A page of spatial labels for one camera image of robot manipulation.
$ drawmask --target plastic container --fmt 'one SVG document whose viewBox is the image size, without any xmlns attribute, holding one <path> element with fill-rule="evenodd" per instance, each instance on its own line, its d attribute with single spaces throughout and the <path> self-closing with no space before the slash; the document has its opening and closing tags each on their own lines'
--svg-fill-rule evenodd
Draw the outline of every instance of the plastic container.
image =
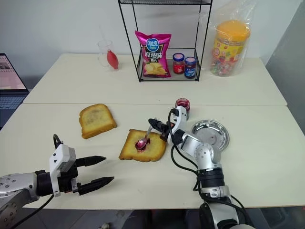
<svg viewBox="0 0 305 229">
<path fill-rule="evenodd" d="M 184 76 L 186 78 L 194 78 L 196 76 L 196 64 L 197 61 L 193 57 L 187 57 L 184 60 L 185 62 L 185 70 L 184 70 Z"/>
<path fill-rule="evenodd" d="M 250 29 L 238 20 L 225 21 L 217 26 L 213 46 L 211 72 L 218 76 L 231 75 L 250 36 Z"/>
<path fill-rule="evenodd" d="M 184 55 L 182 53 L 175 53 L 173 55 L 173 72 L 176 74 L 184 73 Z"/>
<path fill-rule="evenodd" d="M 188 101 L 185 98 L 177 99 L 175 103 L 175 107 L 177 106 L 183 106 L 186 109 L 186 120 L 188 120 L 190 117 L 190 108 L 191 108 L 190 101 Z"/>
</svg>

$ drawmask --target laptop keyboard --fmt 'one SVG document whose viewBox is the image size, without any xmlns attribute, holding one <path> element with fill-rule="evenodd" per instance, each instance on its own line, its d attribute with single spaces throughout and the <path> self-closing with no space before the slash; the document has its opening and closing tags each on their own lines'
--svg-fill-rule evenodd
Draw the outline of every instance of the laptop keyboard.
<svg viewBox="0 0 305 229">
<path fill-rule="evenodd" d="M 22 103 L 25 96 L 0 97 L 0 110 L 14 110 Z"/>
</svg>

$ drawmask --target blue logo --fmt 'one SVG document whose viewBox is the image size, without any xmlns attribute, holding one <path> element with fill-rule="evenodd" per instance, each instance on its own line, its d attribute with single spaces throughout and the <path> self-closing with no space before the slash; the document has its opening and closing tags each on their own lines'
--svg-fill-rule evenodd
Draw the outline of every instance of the blue logo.
<svg viewBox="0 0 305 229">
<path fill-rule="evenodd" d="M 149 51 L 155 52 L 159 49 L 159 41 L 155 38 L 147 39 L 146 47 Z"/>
</svg>

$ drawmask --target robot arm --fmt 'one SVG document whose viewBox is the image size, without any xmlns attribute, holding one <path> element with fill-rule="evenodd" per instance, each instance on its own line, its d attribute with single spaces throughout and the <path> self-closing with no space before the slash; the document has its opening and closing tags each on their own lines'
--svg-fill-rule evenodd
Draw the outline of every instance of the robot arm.
<svg viewBox="0 0 305 229">
<path fill-rule="evenodd" d="M 176 123 L 170 122 L 173 113 Z M 196 135 L 183 131 L 186 109 L 178 106 L 172 109 L 167 124 L 149 119 L 153 128 L 161 132 L 161 139 L 176 149 L 192 156 L 198 166 L 197 184 L 204 203 L 199 208 L 201 225 L 205 229 L 250 229 L 251 226 L 239 225 L 236 209 L 243 209 L 232 204 L 229 187 L 224 183 L 221 152 L 212 145 L 202 142 Z"/>
<path fill-rule="evenodd" d="M 0 229 L 10 228 L 18 209 L 42 196 L 53 194 L 58 197 L 61 192 L 71 191 L 83 195 L 100 189 L 114 179 L 102 177 L 85 185 L 77 183 L 77 167 L 95 165 L 106 158 L 89 156 L 76 159 L 74 149 L 64 145 L 56 135 L 54 144 L 56 150 L 50 157 L 50 172 L 41 170 L 0 177 Z"/>
</svg>

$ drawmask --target white table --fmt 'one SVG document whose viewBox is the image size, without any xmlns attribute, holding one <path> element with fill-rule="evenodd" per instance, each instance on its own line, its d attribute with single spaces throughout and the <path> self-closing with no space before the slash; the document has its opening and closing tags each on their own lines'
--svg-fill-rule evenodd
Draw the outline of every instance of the white table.
<svg viewBox="0 0 305 229">
<path fill-rule="evenodd" d="M 210 73 L 199 82 L 139 82 L 130 55 L 121 69 L 106 71 L 96 54 L 63 54 L 24 103 L 170 104 L 185 97 L 191 105 L 287 105 L 259 58 L 245 59 L 233 77 Z"/>
<path fill-rule="evenodd" d="M 49 170 L 53 134 L 74 147 L 77 157 L 99 155 L 106 161 L 79 168 L 79 181 L 115 176 L 98 191 L 62 194 L 47 208 L 137 209 L 198 208 L 192 173 L 177 168 L 167 146 L 158 162 L 120 161 L 130 128 L 146 130 L 147 119 L 165 120 L 170 105 L 108 104 L 118 127 L 96 137 L 81 138 L 79 112 L 90 104 L 22 104 L 0 131 L 0 174 Z M 222 153 L 226 184 L 245 207 L 305 205 L 305 137 L 285 106 L 192 106 L 190 128 L 213 119 L 229 131 Z M 189 163 L 177 161 L 185 166 Z M 27 207 L 39 207 L 46 197 Z"/>
</svg>

